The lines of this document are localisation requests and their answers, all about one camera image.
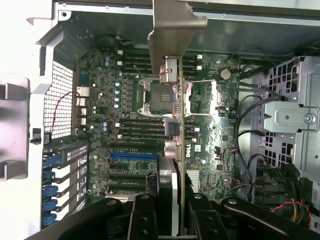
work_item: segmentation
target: green circuit board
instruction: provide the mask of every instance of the green circuit board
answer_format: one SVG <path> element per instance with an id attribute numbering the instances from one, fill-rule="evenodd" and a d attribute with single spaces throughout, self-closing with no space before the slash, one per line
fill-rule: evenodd
<path id="1" fill-rule="evenodd" d="M 143 193 L 146 175 L 157 171 L 157 161 L 118 159 L 111 154 L 162 156 L 169 139 L 164 135 L 163 116 L 172 114 L 178 102 L 169 94 L 170 89 L 158 87 L 159 77 L 152 75 L 147 50 L 93 48 L 81 62 L 80 85 L 90 86 L 86 103 L 91 145 L 89 202 Z M 227 55 L 187 52 L 183 58 L 185 81 L 192 84 L 189 111 L 207 114 L 185 117 L 191 126 L 185 141 L 186 171 L 197 174 L 198 192 L 217 201 L 225 197 L 231 185 L 224 158 L 234 144 L 239 67 L 240 60 Z M 231 74 L 228 80 L 221 78 L 224 69 Z M 151 83 L 149 91 L 143 84 L 147 80 Z M 151 115 L 141 113 L 145 103 Z"/>

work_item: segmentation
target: motherboard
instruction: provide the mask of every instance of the motherboard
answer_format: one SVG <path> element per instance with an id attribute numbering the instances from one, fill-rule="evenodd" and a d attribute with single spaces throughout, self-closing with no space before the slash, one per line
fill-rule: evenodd
<path id="1" fill-rule="evenodd" d="M 182 65 L 184 116 L 179 84 L 161 83 L 152 74 L 148 50 L 93 48 L 78 62 L 79 85 L 90 87 L 82 121 L 90 138 L 90 203 L 106 196 L 125 201 L 130 194 L 146 192 L 146 178 L 157 174 L 165 145 L 179 140 L 174 127 L 166 133 L 166 121 L 175 118 L 177 123 L 184 118 L 185 169 L 193 190 L 218 202 L 226 196 L 240 59 L 187 52 Z"/>

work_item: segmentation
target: blue pcie slot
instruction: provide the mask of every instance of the blue pcie slot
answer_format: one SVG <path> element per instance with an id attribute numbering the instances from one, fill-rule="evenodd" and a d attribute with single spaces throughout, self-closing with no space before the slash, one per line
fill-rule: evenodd
<path id="1" fill-rule="evenodd" d="M 117 153 L 111 152 L 110 159 L 126 159 L 126 160 L 149 160 L 156 161 L 156 155 L 147 155 L 147 154 L 132 154 L 132 153 Z"/>

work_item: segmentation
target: metal mesh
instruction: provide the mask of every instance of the metal mesh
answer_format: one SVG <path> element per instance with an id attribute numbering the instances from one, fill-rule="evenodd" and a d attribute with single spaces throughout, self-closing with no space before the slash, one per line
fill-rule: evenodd
<path id="1" fill-rule="evenodd" d="M 52 85 L 44 96 L 44 130 L 52 130 L 52 138 L 61 138 L 71 134 L 72 99 L 70 93 L 59 103 L 55 114 L 54 112 L 59 99 L 68 92 L 73 91 L 73 71 L 65 66 L 53 62 Z"/>

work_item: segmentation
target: chip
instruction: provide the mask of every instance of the chip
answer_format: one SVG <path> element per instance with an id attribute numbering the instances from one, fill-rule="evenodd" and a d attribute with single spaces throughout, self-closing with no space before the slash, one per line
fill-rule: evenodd
<path id="1" fill-rule="evenodd" d="M 223 169 L 223 165 L 222 165 L 222 164 L 218 164 L 218 165 L 216 166 L 216 169 L 217 169 L 217 170 L 222 170 L 222 169 Z"/>
<path id="2" fill-rule="evenodd" d="M 229 137 L 228 135 L 222 135 L 222 141 L 228 141 Z"/>

